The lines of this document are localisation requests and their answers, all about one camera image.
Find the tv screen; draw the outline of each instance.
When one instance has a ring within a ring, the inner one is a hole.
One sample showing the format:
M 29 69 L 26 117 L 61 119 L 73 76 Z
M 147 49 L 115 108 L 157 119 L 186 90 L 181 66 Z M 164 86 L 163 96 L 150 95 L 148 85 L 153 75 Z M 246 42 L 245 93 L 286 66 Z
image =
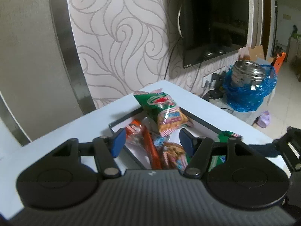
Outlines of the tv screen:
M 249 0 L 183 0 L 183 67 L 245 47 L 248 25 Z

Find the candy wrapper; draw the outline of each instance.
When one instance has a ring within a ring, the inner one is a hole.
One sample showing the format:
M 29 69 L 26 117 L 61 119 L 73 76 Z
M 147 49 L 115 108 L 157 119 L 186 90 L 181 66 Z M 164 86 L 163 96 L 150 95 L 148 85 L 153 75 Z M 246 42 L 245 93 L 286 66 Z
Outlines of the candy wrapper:
M 161 162 L 165 169 L 184 171 L 187 167 L 185 151 L 181 145 L 165 142 L 162 150 Z
M 131 144 L 140 146 L 142 140 L 142 128 L 143 124 L 139 120 L 133 120 L 130 124 L 125 127 L 126 139 Z
M 146 127 L 142 128 L 142 135 L 144 141 L 144 148 L 146 150 L 148 159 L 150 160 L 150 165 L 152 169 L 162 169 L 161 160 L 159 153 L 153 143 L 150 133 Z
M 151 138 L 157 149 L 161 148 L 163 146 L 164 142 L 166 142 L 168 140 L 167 137 L 161 137 L 160 135 L 158 135 L 156 133 L 152 133 Z
M 134 97 L 147 115 L 157 123 L 160 135 L 166 137 L 180 127 L 192 126 L 176 102 L 159 90 L 150 93 L 136 91 Z

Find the swirl pattern wallpaper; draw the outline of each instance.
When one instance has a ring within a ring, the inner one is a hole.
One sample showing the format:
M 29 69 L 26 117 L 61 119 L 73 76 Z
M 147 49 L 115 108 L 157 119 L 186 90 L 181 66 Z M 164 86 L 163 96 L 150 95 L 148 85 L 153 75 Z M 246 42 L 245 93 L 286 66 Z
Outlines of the swirl pattern wallpaper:
M 253 0 L 249 2 L 251 42 Z M 238 58 L 238 53 L 233 53 L 206 61 L 199 72 L 199 65 L 182 68 L 182 40 L 177 29 L 182 0 L 68 3 L 80 62 L 97 108 L 162 80 L 174 46 L 166 80 L 194 93 L 202 91 L 205 75 L 232 65 Z

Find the stainless steel pot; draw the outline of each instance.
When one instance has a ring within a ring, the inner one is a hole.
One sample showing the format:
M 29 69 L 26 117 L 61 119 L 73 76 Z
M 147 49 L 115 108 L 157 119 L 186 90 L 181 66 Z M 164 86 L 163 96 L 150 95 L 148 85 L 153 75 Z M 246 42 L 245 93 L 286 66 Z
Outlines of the stainless steel pot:
M 265 69 L 261 65 L 250 60 L 239 60 L 232 68 L 232 84 L 238 87 L 246 84 L 256 86 L 265 79 L 265 75 Z

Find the green snack bag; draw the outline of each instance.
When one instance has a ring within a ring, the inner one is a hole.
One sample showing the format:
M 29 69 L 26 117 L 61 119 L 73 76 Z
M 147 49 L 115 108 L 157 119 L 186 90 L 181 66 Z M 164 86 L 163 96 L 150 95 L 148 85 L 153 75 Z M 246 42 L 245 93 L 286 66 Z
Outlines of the green snack bag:
M 221 142 L 221 143 L 227 143 L 228 138 L 230 137 L 235 137 L 235 138 L 241 138 L 240 135 L 230 132 L 230 131 L 223 131 L 221 132 L 216 139 L 216 142 Z M 208 169 L 208 172 L 210 172 L 214 167 L 223 164 L 226 162 L 226 156 L 225 155 L 214 155 L 212 156 L 212 160 Z
M 162 137 L 166 137 L 175 130 L 184 126 L 192 126 L 188 118 L 180 111 L 180 107 L 161 89 L 153 92 L 134 92 L 134 97 L 153 119 Z

